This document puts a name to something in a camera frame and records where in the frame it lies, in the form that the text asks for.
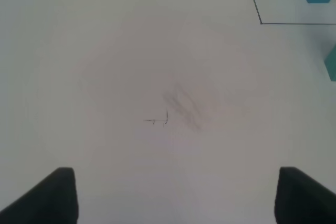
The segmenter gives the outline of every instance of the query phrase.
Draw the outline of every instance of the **white surface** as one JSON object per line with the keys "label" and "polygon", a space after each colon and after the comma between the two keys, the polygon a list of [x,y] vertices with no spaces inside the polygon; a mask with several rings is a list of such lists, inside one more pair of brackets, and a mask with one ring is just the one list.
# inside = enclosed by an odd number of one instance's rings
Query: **white surface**
{"label": "white surface", "polygon": [[80,224],[275,223],[283,165],[336,190],[333,27],[261,26],[252,0],[0,5],[0,208],[59,166]]}
{"label": "white surface", "polygon": [[306,0],[256,0],[263,23],[336,24],[336,0],[309,4]]}

